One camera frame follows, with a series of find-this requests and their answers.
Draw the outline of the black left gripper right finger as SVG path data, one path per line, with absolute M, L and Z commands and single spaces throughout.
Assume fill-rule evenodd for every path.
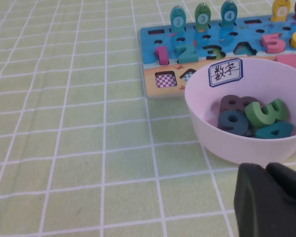
M 296 201 L 296 171 L 276 162 L 269 163 L 266 171 L 285 193 Z

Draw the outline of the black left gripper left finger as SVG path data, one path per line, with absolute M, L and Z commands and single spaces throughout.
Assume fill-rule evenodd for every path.
M 296 237 L 296 201 L 266 167 L 239 165 L 234 211 L 241 237 Z

